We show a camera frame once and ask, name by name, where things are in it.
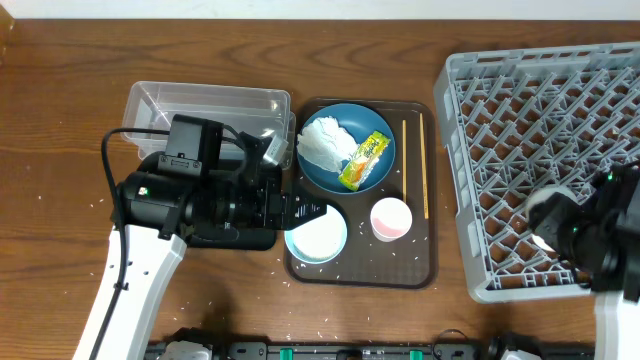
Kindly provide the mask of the light blue bowl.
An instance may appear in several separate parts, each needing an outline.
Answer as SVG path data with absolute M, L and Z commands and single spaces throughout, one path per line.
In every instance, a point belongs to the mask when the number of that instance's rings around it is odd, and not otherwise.
M 322 264 L 334 259 L 344 248 L 348 228 L 343 215 L 328 205 L 326 214 L 284 232 L 289 252 L 309 264 Z

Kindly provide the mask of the white tissue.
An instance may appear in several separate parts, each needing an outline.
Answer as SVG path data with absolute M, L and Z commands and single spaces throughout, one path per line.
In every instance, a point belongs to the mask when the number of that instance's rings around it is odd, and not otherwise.
M 318 117 L 297 135 L 297 152 L 322 170 L 340 173 L 359 144 L 335 117 Z

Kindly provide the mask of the yellow green snack wrapper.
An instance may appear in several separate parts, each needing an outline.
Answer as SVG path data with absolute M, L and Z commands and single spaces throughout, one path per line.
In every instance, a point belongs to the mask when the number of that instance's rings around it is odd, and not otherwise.
M 391 139 L 386 135 L 379 131 L 374 131 L 359 145 L 349 163 L 340 173 L 339 182 L 353 192 L 358 191 L 390 142 Z

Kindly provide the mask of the pink cup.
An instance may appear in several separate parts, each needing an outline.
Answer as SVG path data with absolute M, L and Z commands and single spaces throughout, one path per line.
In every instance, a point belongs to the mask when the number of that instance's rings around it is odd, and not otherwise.
M 383 198 L 374 204 L 370 212 L 373 234 L 383 242 L 392 242 L 406 235 L 412 221 L 409 206 L 398 198 Z

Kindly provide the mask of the dark blue plate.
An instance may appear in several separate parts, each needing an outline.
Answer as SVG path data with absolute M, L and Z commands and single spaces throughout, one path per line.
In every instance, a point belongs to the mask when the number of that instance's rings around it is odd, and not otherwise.
M 338 177 L 342 171 L 340 173 L 333 173 L 322 170 L 300 156 L 297 152 L 298 141 L 296 139 L 297 160 L 303 176 L 317 188 L 338 195 L 361 194 L 380 185 L 391 172 L 396 158 L 396 140 L 387 121 L 378 112 L 364 105 L 337 103 L 325 106 L 319 110 L 313 110 L 311 115 L 308 116 L 303 123 L 298 134 L 305 126 L 309 125 L 313 119 L 327 116 L 335 117 L 339 125 L 345 128 L 359 145 L 374 131 L 383 133 L 391 139 L 391 142 L 379 158 L 378 163 L 373 168 L 367 180 L 360 186 L 358 191 L 353 192 L 339 182 Z

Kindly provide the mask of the wooden chopstick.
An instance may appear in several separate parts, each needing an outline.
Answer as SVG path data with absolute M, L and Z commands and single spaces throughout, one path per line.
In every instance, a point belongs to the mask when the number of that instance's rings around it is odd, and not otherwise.
M 402 120 L 402 198 L 407 202 L 407 130 L 406 120 Z
M 425 220 L 429 219 L 429 199 L 428 199 L 428 179 L 427 179 L 427 157 L 426 157 L 426 137 L 425 137 L 425 125 L 424 115 L 419 114 L 419 126 L 420 126 L 420 155 L 421 155 L 421 180 L 422 180 L 422 193 L 423 193 L 423 212 Z

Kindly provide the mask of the green white cup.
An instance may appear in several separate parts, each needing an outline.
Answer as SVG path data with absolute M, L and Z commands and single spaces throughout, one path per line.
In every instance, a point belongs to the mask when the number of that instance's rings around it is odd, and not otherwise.
M 562 194 L 574 202 L 577 201 L 577 197 L 574 195 L 574 193 L 565 186 L 560 186 L 560 185 L 546 186 L 544 188 L 534 191 L 528 198 L 525 206 L 525 216 L 526 216 L 526 220 L 530 230 L 533 230 L 533 227 L 531 225 L 531 220 L 530 220 L 530 214 L 533 207 L 548 200 L 554 194 Z M 532 234 L 531 237 L 532 237 L 533 243 L 540 249 L 546 252 L 554 252 L 554 249 L 551 248 L 540 236 L 536 234 Z

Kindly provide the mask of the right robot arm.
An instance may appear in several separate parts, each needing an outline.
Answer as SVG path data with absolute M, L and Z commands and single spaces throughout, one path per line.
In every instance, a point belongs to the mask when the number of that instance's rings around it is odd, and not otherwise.
M 580 203 L 564 186 L 533 192 L 525 216 L 534 243 L 589 275 L 596 359 L 639 357 L 639 162 L 614 165 Z

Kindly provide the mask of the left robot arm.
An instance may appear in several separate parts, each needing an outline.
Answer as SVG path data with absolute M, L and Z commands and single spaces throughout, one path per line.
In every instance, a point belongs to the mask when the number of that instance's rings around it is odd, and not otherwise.
M 105 270 L 77 359 L 140 359 L 166 288 L 187 248 L 268 250 L 278 231 L 327 212 L 302 188 L 281 190 L 281 170 L 262 166 L 263 142 L 245 133 L 170 135 L 165 151 L 114 180 Z

